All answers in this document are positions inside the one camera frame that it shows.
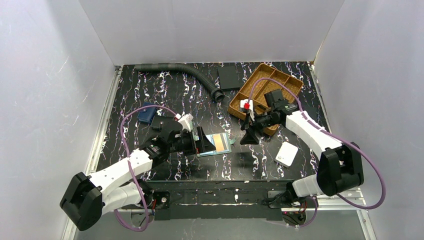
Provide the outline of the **mint green snap card holder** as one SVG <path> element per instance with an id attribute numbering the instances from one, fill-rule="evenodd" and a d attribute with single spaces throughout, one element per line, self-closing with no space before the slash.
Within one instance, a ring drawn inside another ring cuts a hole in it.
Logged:
<path id="1" fill-rule="evenodd" d="M 221 155 L 232 152 L 231 145 L 236 142 L 236 138 L 227 132 L 206 135 L 206 138 L 215 146 L 215 150 L 197 154 L 197 157 Z"/>

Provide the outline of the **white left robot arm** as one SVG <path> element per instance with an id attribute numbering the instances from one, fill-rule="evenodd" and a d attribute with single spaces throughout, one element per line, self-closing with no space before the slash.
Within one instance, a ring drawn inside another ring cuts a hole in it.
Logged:
<path id="1" fill-rule="evenodd" d="M 150 137 L 128 157 L 89 175 L 75 174 L 59 203 L 60 208 L 80 231 L 91 228 L 102 215 L 128 205 L 147 208 L 138 175 L 165 162 L 171 153 L 196 155 L 216 149 L 202 127 L 195 137 L 179 123 Z"/>

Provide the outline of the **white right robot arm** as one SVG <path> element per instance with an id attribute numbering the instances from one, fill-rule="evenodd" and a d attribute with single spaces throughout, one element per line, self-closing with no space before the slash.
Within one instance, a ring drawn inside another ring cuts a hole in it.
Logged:
<path id="1" fill-rule="evenodd" d="M 257 145 L 257 131 L 281 125 L 296 134 L 319 157 L 316 174 L 289 182 L 283 197 L 297 200 L 310 195 L 334 196 L 364 183 L 362 159 L 353 143 L 342 143 L 324 133 L 324 127 L 309 118 L 295 103 L 289 103 L 280 90 L 266 93 L 270 108 L 263 114 L 254 111 L 253 101 L 243 99 L 240 110 L 245 113 L 241 130 L 242 145 Z"/>

